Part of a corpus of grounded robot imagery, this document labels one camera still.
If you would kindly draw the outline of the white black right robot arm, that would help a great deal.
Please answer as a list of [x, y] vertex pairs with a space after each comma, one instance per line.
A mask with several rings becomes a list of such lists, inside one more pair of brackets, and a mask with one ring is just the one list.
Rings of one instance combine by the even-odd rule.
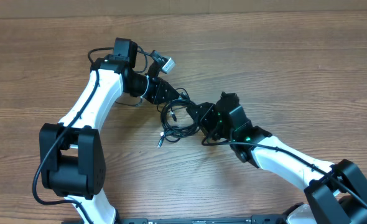
[[189, 106], [187, 112], [204, 133], [204, 146], [228, 145], [241, 162], [304, 192], [307, 203], [293, 209], [286, 223], [367, 223], [367, 179], [353, 162], [334, 164], [287, 146], [252, 124], [236, 93], [222, 93], [216, 103]]

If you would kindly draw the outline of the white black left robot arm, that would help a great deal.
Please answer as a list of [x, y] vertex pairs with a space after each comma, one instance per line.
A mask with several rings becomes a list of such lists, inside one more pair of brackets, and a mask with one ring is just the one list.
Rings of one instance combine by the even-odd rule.
[[130, 39], [117, 38], [109, 54], [90, 60], [90, 79], [72, 109], [39, 133], [40, 164], [32, 195], [42, 205], [69, 203], [82, 223], [121, 223], [103, 190], [106, 162], [100, 132], [117, 99], [127, 93], [158, 105], [179, 98], [159, 77], [175, 66], [157, 51], [147, 53]]

